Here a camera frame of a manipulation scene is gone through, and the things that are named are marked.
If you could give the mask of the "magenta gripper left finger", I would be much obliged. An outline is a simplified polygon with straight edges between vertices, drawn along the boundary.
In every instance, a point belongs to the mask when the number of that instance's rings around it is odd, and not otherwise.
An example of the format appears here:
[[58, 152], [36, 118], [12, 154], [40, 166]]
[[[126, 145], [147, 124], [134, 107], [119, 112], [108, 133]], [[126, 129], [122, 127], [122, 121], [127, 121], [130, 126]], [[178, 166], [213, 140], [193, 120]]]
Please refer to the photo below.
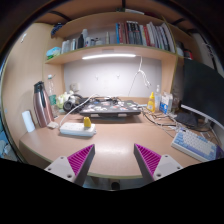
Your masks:
[[46, 171], [82, 186], [95, 155], [95, 145], [87, 146], [66, 157], [60, 156], [48, 167]]

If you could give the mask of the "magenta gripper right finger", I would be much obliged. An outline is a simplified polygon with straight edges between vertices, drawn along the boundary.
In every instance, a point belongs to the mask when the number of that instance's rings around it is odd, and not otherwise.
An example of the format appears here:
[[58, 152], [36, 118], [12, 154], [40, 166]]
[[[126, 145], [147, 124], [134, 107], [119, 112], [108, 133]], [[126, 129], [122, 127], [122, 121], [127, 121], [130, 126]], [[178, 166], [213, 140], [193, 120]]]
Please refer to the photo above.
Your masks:
[[170, 155], [158, 153], [134, 145], [134, 155], [145, 182], [153, 182], [182, 169], [182, 166]]

